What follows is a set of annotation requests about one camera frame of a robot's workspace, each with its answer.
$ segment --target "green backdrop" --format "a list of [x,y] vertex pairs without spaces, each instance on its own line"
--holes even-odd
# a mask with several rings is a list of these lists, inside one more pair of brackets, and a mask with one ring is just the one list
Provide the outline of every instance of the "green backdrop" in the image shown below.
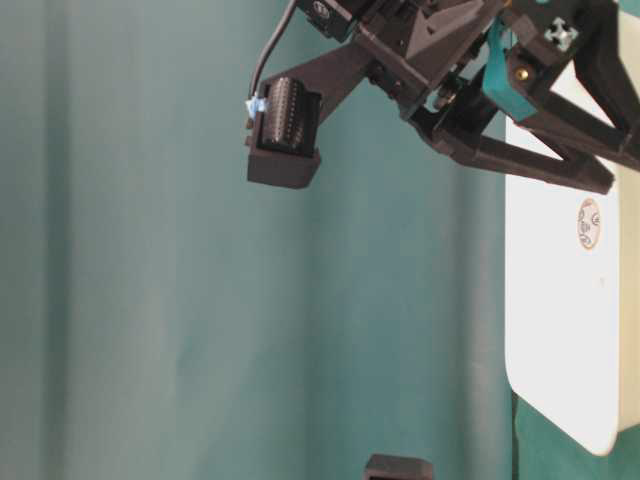
[[284,3],[0,7],[0,478],[510,477],[503,180],[363,87],[310,189],[247,183]]

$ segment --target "gripper jaw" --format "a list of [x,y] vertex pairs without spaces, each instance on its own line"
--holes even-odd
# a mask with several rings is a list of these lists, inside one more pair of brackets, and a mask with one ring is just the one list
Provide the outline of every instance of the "gripper jaw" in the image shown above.
[[[364,78],[398,104],[425,143],[461,165],[597,193],[614,182],[598,157],[640,171],[640,99],[620,59],[614,0],[300,0],[298,7],[325,35],[352,34],[351,41],[261,83],[266,111],[247,142],[251,181],[309,185],[320,164],[319,126]],[[483,45],[491,52],[486,66],[466,79]],[[571,62],[611,125],[554,91]],[[499,111],[561,160],[487,137]]]

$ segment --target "black 3d-printed part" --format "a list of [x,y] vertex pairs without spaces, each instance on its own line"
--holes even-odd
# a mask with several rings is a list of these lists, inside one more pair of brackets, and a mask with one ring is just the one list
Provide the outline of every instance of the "black 3d-printed part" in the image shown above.
[[433,465],[419,458],[373,455],[364,480],[433,480]]
[[262,147],[312,156],[320,116],[320,97],[307,92],[302,82],[282,77],[271,86],[267,105]]
[[344,42],[358,17],[373,3],[374,0],[299,0],[298,7],[323,35]]
[[306,188],[318,170],[320,161],[317,151],[308,158],[253,149],[249,155],[247,180],[274,187]]

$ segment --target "screw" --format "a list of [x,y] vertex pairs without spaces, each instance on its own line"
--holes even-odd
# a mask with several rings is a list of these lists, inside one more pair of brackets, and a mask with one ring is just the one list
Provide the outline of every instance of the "screw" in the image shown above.
[[329,20],[331,11],[324,3],[320,1],[313,2],[313,9],[320,18],[322,18],[323,20]]
[[516,78],[521,82],[526,82],[527,80],[529,80],[529,76],[529,70],[524,67],[520,67],[516,70]]

